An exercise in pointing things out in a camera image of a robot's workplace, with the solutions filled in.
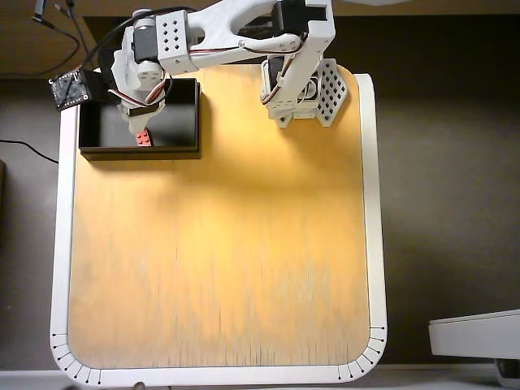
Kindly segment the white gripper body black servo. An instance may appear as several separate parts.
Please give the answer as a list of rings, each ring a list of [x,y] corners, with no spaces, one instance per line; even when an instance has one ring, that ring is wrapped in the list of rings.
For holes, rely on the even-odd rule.
[[[91,100],[117,103],[121,109],[162,109],[167,99],[167,71],[160,63],[137,63],[134,50],[103,49],[98,70],[79,67],[79,85]]]

